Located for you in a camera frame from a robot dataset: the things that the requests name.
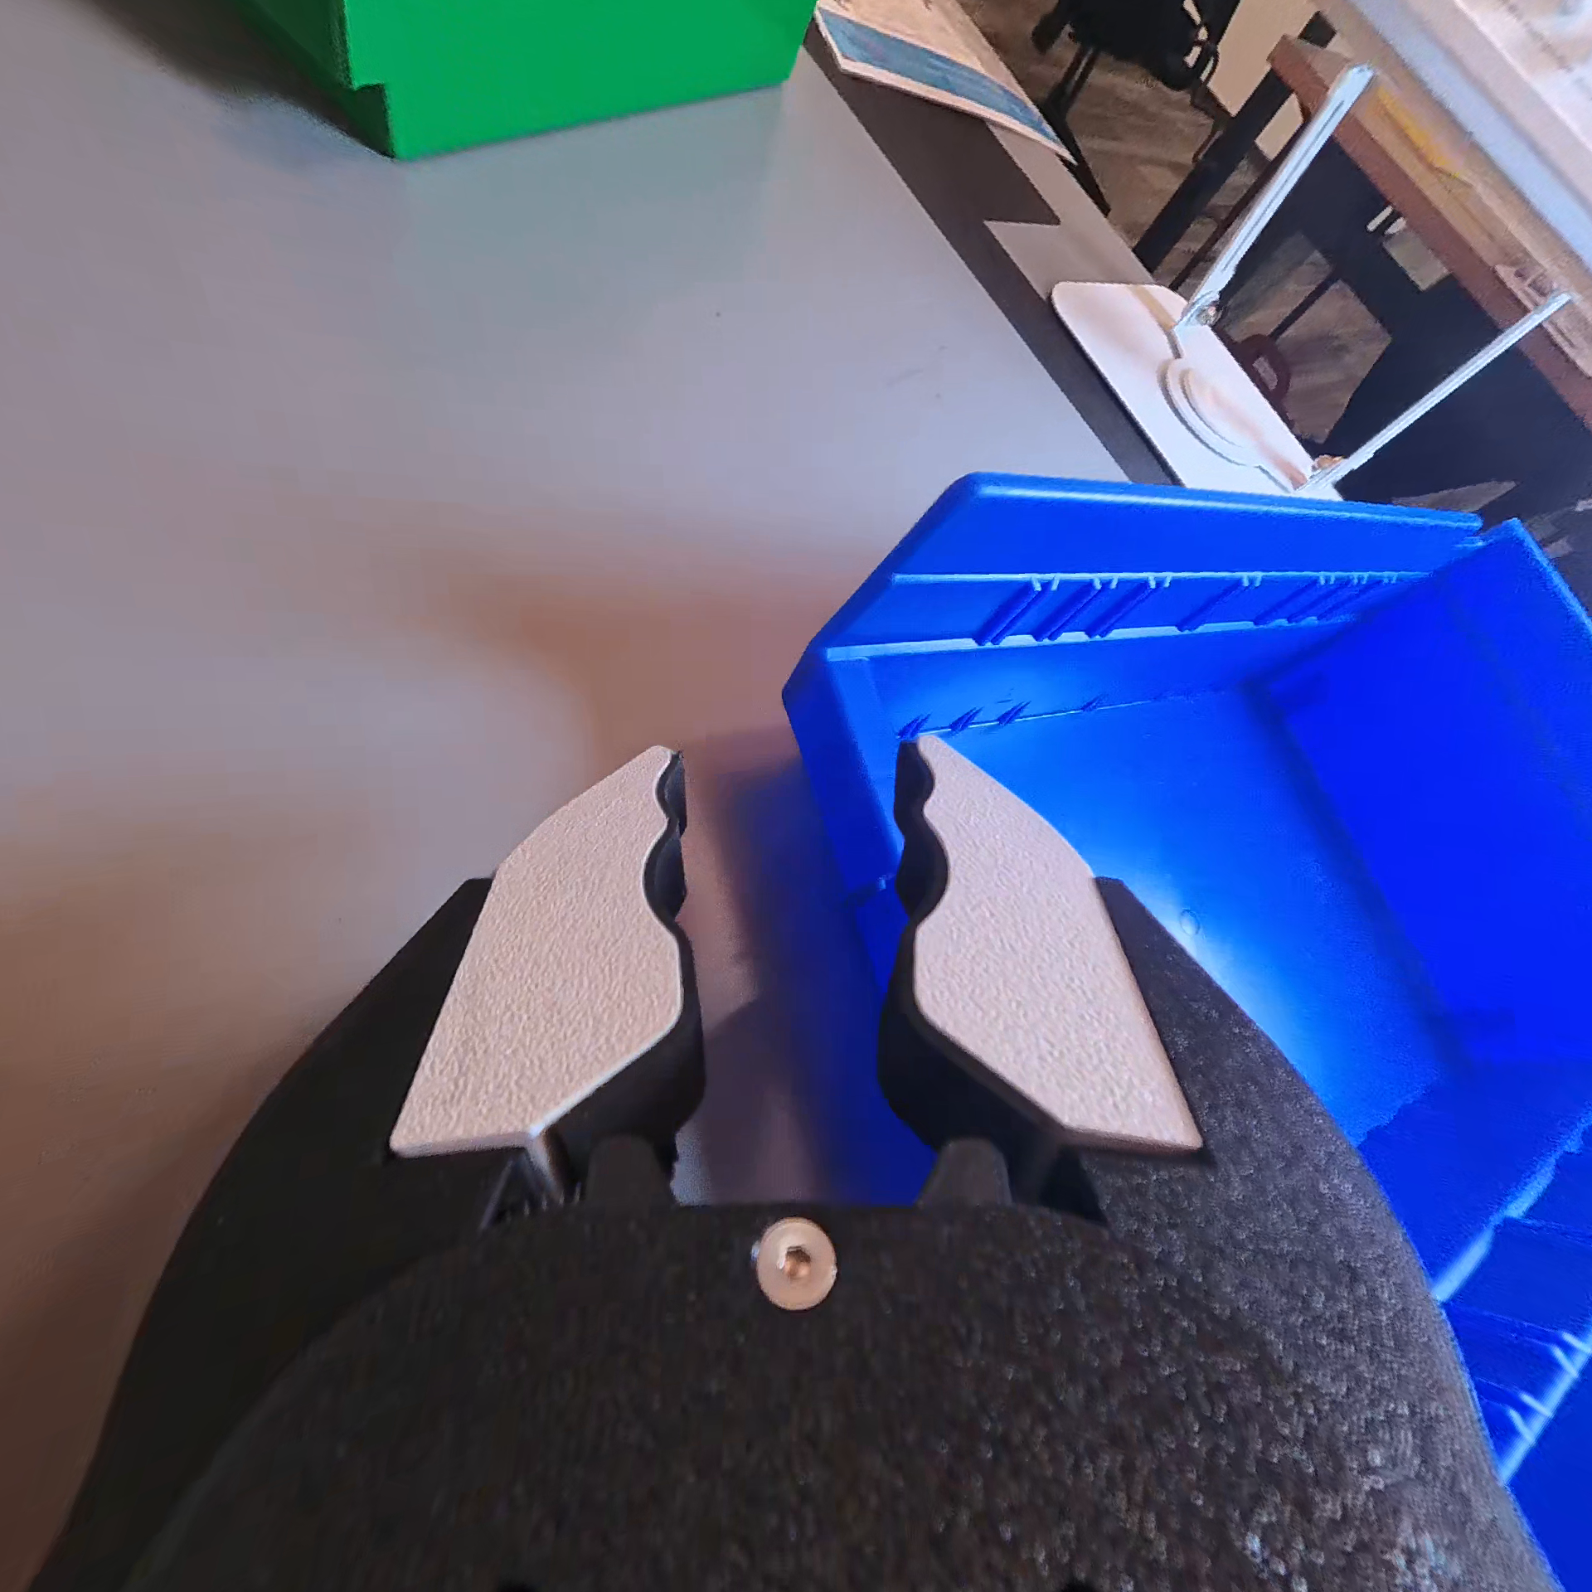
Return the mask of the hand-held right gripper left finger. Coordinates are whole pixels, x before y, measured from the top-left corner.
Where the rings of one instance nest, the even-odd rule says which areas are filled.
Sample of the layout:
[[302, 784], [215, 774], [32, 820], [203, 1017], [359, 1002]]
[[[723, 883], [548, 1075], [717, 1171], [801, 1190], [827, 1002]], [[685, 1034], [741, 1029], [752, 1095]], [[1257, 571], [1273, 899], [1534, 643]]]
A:
[[406, 1161], [524, 1153], [553, 1201], [595, 1150], [664, 1171], [705, 1097], [688, 934], [681, 755], [647, 747], [494, 871], [388, 1148]]

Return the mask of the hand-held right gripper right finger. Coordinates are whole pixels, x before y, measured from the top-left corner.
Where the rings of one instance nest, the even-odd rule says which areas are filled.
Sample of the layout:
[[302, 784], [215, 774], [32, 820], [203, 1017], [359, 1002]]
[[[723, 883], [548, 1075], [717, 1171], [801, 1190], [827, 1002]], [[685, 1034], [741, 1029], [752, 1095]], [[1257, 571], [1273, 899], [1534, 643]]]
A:
[[887, 1104], [930, 1150], [985, 1142], [1027, 1201], [1083, 1153], [1204, 1153], [1086, 857], [942, 737], [905, 742], [896, 939], [880, 1017]]

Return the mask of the blue plastic bin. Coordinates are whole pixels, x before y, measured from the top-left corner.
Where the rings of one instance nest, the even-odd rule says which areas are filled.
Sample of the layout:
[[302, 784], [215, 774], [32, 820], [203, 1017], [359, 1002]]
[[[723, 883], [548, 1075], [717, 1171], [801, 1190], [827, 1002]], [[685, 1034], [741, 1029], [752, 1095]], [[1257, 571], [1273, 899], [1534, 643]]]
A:
[[972, 475], [784, 690], [880, 977], [942, 737], [1264, 1027], [1417, 1249], [1502, 1480], [1589, 1502], [1589, 621], [1516, 527]]

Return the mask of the green plastic bin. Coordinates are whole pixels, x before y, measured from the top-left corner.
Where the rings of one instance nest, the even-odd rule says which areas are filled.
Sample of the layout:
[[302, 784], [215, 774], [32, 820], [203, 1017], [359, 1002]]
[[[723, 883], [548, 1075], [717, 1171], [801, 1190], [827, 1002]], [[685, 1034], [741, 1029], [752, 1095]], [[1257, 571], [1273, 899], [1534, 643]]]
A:
[[416, 161], [768, 88], [812, 3], [236, 3], [359, 140]]

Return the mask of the white document stand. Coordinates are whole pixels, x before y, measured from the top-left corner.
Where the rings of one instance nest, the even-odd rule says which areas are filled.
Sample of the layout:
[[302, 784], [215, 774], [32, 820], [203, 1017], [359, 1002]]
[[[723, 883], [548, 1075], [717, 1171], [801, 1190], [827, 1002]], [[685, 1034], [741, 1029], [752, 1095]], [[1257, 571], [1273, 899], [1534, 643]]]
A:
[[[1589, 4], [1395, 3], [1380, 49], [1403, 88], [1432, 105], [1444, 140], [1481, 156], [1482, 184], [1589, 275]], [[1061, 283], [1050, 292], [1063, 329], [1182, 488], [1334, 496], [1402, 433], [1578, 305], [1539, 275], [1510, 271], [1512, 292], [1534, 310], [1507, 329], [1493, 322], [1486, 346], [1362, 448], [1308, 454], [1215, 334], [1215, 310], [1243, 255], [1371, 81], [1371, 64], [1339, 72], [1192, 299], [1158, 284]]]

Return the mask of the wooden desk with black legs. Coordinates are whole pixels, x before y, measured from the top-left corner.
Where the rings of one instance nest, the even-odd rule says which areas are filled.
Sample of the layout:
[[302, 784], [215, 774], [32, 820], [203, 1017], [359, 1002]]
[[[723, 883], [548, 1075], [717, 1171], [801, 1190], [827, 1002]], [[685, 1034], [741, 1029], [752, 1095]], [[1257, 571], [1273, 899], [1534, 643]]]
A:
[[[1268, 64], [1299, 108], [1315, 114], [1349, 59], [1332, 46], [1281, 37]], [[1544, 278], [1544, 287], [1554, 292], [1574, 292], [1578, 305], [1559, 318], [1578, 318], [1589, 334], [1586, 270], [1569, 268], [1534, 219], [1518, 217], [1518, 206], [1510, 211], [1505, 197], [1482, 184], [1481, 156], [1469, 156], [1454, 138], [1444, 140], [1432, 118], [1421, 118], [1383, 74], [1362, 91], [1334, 137], [1381, 201], [1403, 215], [1501, 329], [1534, 310], [1522, 305], [1505, 280], [1521, 270]], [[1589, 370], [1554, 342], [1548, 323], [1528, 334], [1521, 351], [1589, 433]]]

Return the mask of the printed paper sheet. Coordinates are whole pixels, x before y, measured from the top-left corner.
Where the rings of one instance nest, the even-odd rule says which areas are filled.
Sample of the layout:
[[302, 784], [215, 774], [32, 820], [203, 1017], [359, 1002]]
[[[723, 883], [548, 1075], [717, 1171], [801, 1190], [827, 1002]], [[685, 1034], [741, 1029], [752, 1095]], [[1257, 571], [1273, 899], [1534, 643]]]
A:
[[958, 3], [816, 3], [812, 23], [843, 74], [977, 116], [1077, 168]]

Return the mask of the black office chair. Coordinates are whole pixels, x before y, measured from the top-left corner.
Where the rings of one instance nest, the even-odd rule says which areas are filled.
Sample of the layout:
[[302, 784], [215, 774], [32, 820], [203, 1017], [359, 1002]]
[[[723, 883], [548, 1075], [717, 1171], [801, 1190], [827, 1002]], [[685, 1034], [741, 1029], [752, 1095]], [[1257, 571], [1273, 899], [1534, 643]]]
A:
[[1239, 3], [1055, 3], [1031, 30], [1035, 49], [1063, 34], [1134, 64], [1175, 91], [1208, 81]]

